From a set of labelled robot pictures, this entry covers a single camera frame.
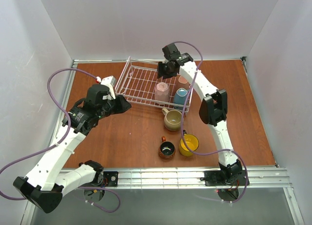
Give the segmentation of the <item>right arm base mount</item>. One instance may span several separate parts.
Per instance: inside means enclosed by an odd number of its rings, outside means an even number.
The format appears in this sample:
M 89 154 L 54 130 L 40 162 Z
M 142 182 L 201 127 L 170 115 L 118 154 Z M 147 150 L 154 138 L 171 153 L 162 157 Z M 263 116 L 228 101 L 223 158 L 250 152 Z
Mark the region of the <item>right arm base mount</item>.
M 233 179 L 226 179 L 225 174 L 221 170 L 207 170 L 204 171 L 204 176 L 200 177 L 200 181 L 205 182 L 205 186 L 215 186 L 217 194 L 221 200 L 230 202 L 239 198 L 239 187 L 244 187 L 246 182 L 250 184 L 247 179 L 245 170 L 238 174 Z

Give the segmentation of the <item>pink floral mug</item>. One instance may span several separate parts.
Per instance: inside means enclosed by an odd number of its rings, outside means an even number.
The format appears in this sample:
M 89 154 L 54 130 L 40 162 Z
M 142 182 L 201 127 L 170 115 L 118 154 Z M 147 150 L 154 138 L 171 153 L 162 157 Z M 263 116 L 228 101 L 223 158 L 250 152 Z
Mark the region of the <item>pink floral mug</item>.
M 186 86 L 189 84 L 189 82 L 181 75 L 178 76 L 178 83 L 183 86 Z

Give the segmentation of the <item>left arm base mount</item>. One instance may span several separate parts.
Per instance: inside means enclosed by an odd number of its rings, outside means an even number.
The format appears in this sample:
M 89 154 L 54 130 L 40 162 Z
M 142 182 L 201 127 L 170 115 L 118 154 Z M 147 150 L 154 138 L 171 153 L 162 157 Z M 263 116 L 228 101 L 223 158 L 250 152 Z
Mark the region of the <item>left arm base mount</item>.
M 97 183 L 87 183 L 84 184 L 83 187 L 116 187 L 117 181 L 118 171 L 104 171 Z M 86 200 L 99 202 L 104 197 L 105 192 L 97 189 L 85 189 L 83 194 Z

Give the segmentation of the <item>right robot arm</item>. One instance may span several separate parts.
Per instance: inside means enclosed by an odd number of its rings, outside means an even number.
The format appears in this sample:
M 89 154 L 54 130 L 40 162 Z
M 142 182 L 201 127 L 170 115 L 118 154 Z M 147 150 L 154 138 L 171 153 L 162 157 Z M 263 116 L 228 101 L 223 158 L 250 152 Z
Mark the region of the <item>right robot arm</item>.
M 195 91 L 201 99 L 199 117 L 208 125 L 214 138 L 220 171 L 218 180 L 231 184 L 242 173 L 242 164 L 234 153 L 227 129 L 228 97 L 226 90 L 214 86 L 201 72 L 188 53 L 181 53 L 176 44 L 170 43 L 162 48 L 164 61 L 157 66 L 158 78 L 171 78 L 177 75 L 185 78 L 191 85 L 189 92 Z

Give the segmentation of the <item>white mug pink handle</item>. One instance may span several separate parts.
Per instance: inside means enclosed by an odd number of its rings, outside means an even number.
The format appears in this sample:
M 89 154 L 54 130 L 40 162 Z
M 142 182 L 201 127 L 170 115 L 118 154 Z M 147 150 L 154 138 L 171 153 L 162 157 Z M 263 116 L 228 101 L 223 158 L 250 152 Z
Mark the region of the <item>white mug pink handle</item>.
M 165 102 L 170 101 L 170 88 L 165 82 L 156 84 L 154 99 L 157 104 L 164 105 Z

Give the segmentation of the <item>dark brown glazed mug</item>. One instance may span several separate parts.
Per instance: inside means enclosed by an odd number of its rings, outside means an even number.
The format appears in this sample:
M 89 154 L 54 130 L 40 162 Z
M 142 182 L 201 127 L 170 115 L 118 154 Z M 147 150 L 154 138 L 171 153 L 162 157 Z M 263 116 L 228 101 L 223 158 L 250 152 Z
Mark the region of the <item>dark brown glazed mug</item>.
M 176 153 L 176 148 L 172 142 L 166 140 L 165 136 L 161 138 L 161 145 L 158 148 L 160 158 L 169 160 L 172 159 Z

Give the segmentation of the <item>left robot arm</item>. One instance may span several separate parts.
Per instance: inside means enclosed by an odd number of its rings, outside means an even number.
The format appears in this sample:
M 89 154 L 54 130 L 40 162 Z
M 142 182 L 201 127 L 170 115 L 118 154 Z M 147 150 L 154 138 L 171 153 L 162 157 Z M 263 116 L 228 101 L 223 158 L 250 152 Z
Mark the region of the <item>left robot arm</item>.
M 45 213 L 52 212 L 63 196 L 82 186 L 102 186 L 103 166 L 92 160 L 80 163 L 79 167 L 65 175 L 60 171 L 99 120 L 113 114 L 128 111 L 131 104 L 122 95 L 105 85 L 94 84 L 85 98 L 78 100 L 69 110 L 69 117 L 62 121 L 54 141 L 56 147 L 47 151 L 25 177 L 17 177 L 14 187 L 32 204 Z

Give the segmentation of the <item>blue floral mug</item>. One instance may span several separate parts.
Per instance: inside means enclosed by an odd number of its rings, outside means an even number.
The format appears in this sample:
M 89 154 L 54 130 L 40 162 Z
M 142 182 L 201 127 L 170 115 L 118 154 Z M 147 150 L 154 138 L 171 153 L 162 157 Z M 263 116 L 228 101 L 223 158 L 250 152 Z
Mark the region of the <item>blue floral mug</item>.
M 183 105 L 185 103 L 186 97 L 188 94 L 188 90 L 184 89 L 184 88 L 179 88 L 177 89 L 175 95 L 174 95 L 174 109 L 176 110 L 182 110 L 183 109 Z

